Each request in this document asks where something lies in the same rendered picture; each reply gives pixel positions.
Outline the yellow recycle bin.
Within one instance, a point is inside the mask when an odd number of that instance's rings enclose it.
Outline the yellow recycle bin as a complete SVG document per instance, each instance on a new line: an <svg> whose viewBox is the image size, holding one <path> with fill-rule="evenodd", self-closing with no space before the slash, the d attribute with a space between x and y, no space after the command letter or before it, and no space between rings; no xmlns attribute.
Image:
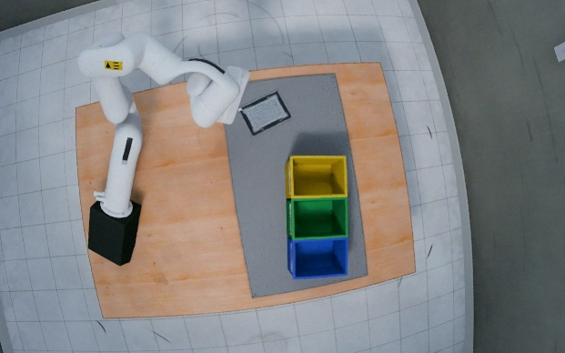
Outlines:
<svg viewBox="0 0 565 353"><path fill-rule="evenodd" d="M346 156L291 156L286 198L347 197Z"/></svg>

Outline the blue open-top bin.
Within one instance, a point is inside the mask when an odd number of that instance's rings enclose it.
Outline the blue open-top bin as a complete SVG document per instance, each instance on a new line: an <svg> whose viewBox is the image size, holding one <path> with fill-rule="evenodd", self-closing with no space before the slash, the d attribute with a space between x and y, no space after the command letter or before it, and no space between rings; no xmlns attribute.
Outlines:
<svg viewBox="0 0 565 353"><path fill-rule="evenodd" d="M287 242L288 271L292 275L293 263L293 279L348 275L347 237L307 240L291 240L287 237Z"/></svg>

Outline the green returns bin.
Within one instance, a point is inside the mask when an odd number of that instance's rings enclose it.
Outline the green returns bin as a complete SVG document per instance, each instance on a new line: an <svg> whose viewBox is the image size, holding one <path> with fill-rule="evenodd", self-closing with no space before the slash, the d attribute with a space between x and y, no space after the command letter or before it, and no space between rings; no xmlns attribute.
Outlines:
<svg viewBox="0 0 565 353"><path fill-rule="evenodd" d="M334 201L294 202L308 200ZM348 237L348 197L291 198L286 207L287 236L292 240ZM302 237L312 233L323 234Z"/></svg>

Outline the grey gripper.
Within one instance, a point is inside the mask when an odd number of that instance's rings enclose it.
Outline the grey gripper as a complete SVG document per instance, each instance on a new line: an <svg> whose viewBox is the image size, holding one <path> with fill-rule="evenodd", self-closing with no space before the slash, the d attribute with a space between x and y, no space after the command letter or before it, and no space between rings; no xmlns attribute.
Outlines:
<svg viewBox="0 0 565 353"><path fill-rule="evenodd" d="M228 109L217 120L217 122L230 125L230 124L233 123L233 120L235 118L237 108L239 106L241 97L242 97L244 90L246 88L247 81L249 79L250 73L247 70L240 68L240 67L236 67L236 66L228 66L226 71L238 81L238 83L241 87L240 88L240 94L237 97L237 99L231 104L231 106L228 107Z"/></svg>

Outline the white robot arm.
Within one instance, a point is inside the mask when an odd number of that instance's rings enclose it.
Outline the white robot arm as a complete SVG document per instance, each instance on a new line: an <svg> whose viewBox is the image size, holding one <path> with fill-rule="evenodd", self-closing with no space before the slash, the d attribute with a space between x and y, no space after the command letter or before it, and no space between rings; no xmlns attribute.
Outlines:
<svg viewBox="0 0 565 353"><path fill-rule="evenodd" d="M132 212L130 195L143 141L140 115L120 76L139 67L164 85L194 72L186 90L192 117L201 127L212 126L240 94L237 80L220 66L204 59L180 58L146 31L126 39L120 32L105 35L80 53L77 65L83 76L92 78L103 112L116 127L105 192L94 192L101 208L112 217L127 217Z"/></svg>

